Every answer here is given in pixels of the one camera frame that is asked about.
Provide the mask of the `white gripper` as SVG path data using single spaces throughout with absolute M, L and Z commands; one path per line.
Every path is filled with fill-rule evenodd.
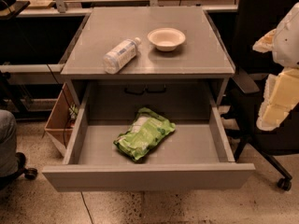
M 264 87 L 257 127 L 273 131 L 299 104 L 299 3 L 273 29 L 256 41 L 253 50 L 266 53 L 272 50 L 273 60 L 284 68 L 277 76 L 269 75 Z

